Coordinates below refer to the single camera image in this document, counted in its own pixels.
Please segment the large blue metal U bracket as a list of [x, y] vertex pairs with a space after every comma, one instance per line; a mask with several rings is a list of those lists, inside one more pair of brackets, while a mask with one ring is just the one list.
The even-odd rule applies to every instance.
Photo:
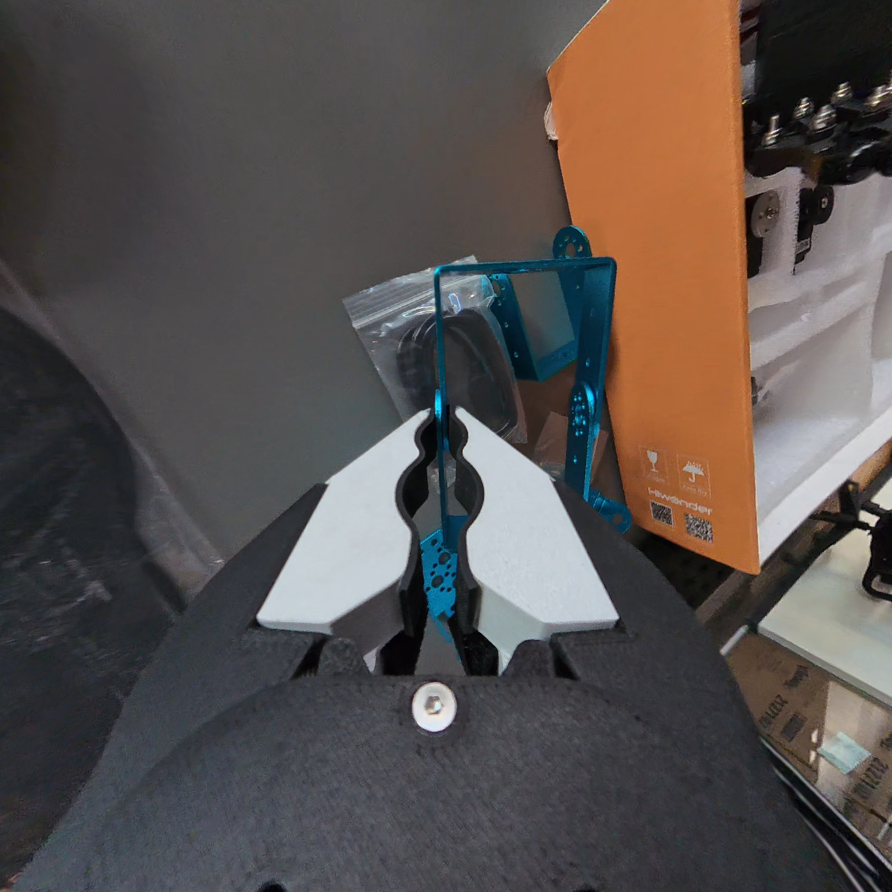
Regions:
[[[433, 410], [433, 418], [436, 423], [436, 460], [440, 481], [440, 531], [422, 541], [421, 558], [424, 568], [425, 593], [428, 600], [429, 613], [440, 626], [447, 625], [449, 627], [454, 645], [453, 615], [456, 596], [456, 567], [458, 563], [456, 540], [458, 532], [466, 519], [466, 511], [458, 504], [454, 496], [456, 465], [453, 459], [453, 410], [459, 406], [448, 404], [440, 280], [446, 275], [485, 275], [485, 272], [487, 272], [486, 264], [489, 263], [441, 265], [435, 268], [433, 272], [438, 384], [434, 392], [433, 407], [431, 409]], [[600, 516], [580, 494], [567, 486], [564, 482], [564, 477], [558, 481], [551, 480], [557, 485], [568, 514], [570, 513], [565, 502], [570, 494], [574, 493], [582, 500], [583, 504], [589, 506], [596, 515]]]

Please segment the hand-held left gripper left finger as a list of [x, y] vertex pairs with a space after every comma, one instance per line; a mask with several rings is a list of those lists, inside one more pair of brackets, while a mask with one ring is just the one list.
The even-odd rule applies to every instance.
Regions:
[[269, 630], [353, 643], [367, 668], [416, 655], [427, 601], [414, 518], [430, 495], [430, 409], [409, 418], [324, 484], [259, 613]]

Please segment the labelled cardboard carton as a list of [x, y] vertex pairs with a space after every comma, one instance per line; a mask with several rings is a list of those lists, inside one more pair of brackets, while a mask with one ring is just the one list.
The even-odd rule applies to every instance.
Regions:
[[721, 654], [775, 775], [849, 887], [889, 891], [890, 708], [747, 625]]

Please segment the open orange kit box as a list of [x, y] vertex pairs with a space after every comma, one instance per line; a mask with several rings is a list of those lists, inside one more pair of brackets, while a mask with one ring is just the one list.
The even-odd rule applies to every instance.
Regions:
[[605, 2], [548, 70], [574, 225], [617, 262], [633, 520], [745, 573], [890, 440], [890, 177], [793, 267], [797, 169], [746, 173], [740, 2]]

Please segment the blue metal bracket with tabs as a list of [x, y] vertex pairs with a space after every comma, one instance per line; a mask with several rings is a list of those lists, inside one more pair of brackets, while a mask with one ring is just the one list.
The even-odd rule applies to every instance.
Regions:
[[[564, 482], [580, 494], [618, 532], [630, 528], [630, 511], [604, 496], [591, 483], [595, 447], [605, 405], [608, 353], [612, 329], [617, 263], [594, 259], [582, 229], [559, 230], [552, 245], [554, 259], [564, 265], [558, 279], [574, 331], [574, 385], [568, 401]], [[583, 267], [583, 261], [594, 260]]]

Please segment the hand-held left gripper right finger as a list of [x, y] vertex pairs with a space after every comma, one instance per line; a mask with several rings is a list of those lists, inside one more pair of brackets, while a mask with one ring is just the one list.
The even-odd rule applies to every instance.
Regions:
[[503, 673], [526, 641], [616, 630], [617, 609], [551, 478], [462, 407], [453, 459], [466, 511], [453, 640], [466, 673]]

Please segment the black servo parts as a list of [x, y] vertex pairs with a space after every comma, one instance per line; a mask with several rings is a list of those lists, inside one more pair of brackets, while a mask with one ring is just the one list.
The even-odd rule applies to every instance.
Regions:
[[744, 167], [802, 175], [796, 268], [839, 189], [890, 177], [891, 3], [740, 2], [739, 22]]

